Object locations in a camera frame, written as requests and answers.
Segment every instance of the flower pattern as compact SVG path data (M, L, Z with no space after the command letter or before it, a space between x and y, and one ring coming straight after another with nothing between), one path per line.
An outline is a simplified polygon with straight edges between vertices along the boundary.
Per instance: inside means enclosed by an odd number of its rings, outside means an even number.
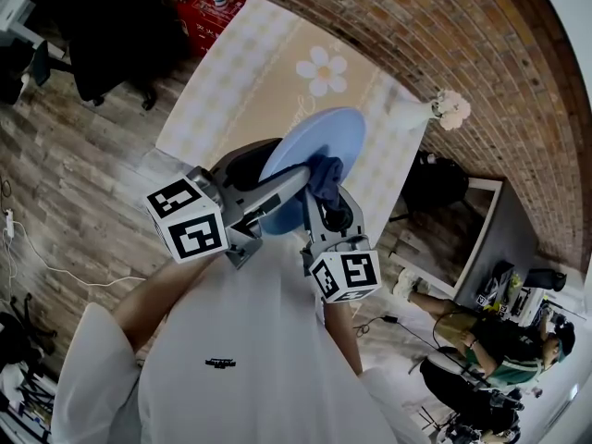
M311 48L311 61L299 61L296 72L305 79L312 79L308 89L314 97L322 97L330 87L336 93L348 88L347 81L340 76L347 69L348 62L341 55L329 60L327 51L321 46Z

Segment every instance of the white table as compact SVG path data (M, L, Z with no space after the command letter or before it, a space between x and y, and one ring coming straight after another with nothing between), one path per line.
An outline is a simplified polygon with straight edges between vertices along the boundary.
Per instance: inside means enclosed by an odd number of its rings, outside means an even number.
M284 137L316 112L355 107L366 137L343 186L375 245L426 130L395 128L397 99L414 97L348 45L280 6L247 0L195 70L156 148L210 168L233 149Z
M43 42L43 38L24 25L33 7L29 0L0 0L0 31L14 33L33 43L36 48ZM59 59L64 57L64 52L51 43L48 44L48 50L52 56Z

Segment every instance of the sneaker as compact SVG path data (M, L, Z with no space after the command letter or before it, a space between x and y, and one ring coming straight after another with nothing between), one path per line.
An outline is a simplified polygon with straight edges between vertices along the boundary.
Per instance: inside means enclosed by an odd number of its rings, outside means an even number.
M393 296L409 301L409 295L417 284L419 277L409 268L404 268L399 274L399 281L392 290Z

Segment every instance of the brick wall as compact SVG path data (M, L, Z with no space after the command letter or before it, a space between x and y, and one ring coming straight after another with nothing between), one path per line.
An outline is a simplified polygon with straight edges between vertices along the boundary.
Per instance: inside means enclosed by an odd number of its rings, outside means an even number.
M462 129L424 147L470 174L506 177L546 255L585 269L592 129L572 49L547 0L270 0L339 36L424 100L452 88Z

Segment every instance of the blue plate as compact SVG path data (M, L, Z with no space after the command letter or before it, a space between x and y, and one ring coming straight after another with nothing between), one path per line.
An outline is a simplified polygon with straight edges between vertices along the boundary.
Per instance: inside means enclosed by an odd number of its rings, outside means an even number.
M314 154L336 156L343 162L343 181L352 170L364 145L366 125L359 110L329 108L299 123L269 156L259 180L294 165ZM302 203L295 197L276 212L261 219L265 233L282 235L302 225Z

